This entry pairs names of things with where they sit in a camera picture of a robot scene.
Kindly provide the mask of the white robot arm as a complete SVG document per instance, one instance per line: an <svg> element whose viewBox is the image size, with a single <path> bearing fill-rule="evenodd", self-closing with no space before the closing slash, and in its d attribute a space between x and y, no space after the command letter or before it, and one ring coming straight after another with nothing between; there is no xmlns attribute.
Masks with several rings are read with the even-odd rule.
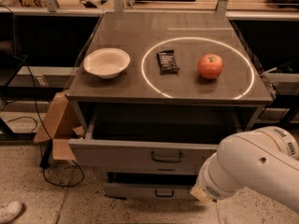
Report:
<svg viewBox="0 0 299 224"><path fill-rule="evenodd" d="M191 195L224 200L247 187L299 212L299 146L286 130L267 126L222 139L202 165Z"/></svg>

